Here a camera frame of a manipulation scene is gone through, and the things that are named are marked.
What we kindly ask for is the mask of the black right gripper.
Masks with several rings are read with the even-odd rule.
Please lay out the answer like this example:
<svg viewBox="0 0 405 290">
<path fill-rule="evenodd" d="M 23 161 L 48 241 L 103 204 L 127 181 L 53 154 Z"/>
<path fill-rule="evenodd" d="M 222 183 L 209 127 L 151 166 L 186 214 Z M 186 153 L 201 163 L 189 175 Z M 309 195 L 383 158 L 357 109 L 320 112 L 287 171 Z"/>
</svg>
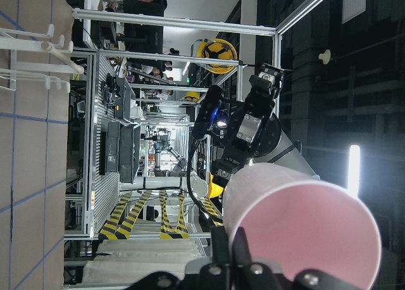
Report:
<svg viewBox="0 0 405 290">
<path fill-rule="evenodd" d="M 231 176 L 253 158 L 273 151 L 281 137 L 281 127 L 273 112 L 275 99 L 284 82 L 284 70 L 263 63 L 251 75 L 251 90 L 230 117 L 221 158 L 212 162 L 214 184 L 226 186 Z"/>
</svg>

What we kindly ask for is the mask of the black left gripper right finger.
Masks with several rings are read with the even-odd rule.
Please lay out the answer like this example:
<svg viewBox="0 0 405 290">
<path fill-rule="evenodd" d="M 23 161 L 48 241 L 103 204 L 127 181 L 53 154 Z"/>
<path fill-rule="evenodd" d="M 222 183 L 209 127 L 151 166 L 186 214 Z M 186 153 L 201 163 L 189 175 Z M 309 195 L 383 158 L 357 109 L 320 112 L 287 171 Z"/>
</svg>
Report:
<svg viewBox="0 0 405 290">
<path fill-rule="evenodd" d="M 232 258 L 236 267 L 244 267 L 252 262 L 246 233 L 243 227 L 239 227 L 232 243 Z"/>
</svg>

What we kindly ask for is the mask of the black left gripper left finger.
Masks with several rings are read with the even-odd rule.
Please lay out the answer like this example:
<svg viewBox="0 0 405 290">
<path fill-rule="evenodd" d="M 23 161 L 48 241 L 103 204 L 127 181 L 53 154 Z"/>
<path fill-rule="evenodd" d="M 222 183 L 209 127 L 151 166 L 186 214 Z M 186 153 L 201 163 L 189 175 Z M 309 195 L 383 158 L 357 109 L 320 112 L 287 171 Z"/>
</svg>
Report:
<svg viewBox="0 0 405 290">
<path fill-rule="evenodd" d="M 213 263 L 221 266 L 230 265 L 231 256 L 228 248 L 228 235 L 223 226 L 211 228 L 211 250 Z"/>
</svg>

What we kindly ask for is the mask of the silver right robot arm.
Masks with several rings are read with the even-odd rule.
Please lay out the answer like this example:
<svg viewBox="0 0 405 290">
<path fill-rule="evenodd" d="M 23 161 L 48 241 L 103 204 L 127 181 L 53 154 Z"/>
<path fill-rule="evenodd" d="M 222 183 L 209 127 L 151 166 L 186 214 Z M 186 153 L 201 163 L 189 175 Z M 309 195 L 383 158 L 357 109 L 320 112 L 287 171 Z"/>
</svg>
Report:
<svg viewBox="0 0 405 290">
<path fill-rule="evenodd" d="M 230 115 L 223 154 L 211 164 L 213 183 L 225 187 L 250 161 L 275 163 L 317 178 L 273 112 L 284 75 L 285 70 L 263 63 L 259 73 L 250 76 L 250 92 Z"/>
</svg>

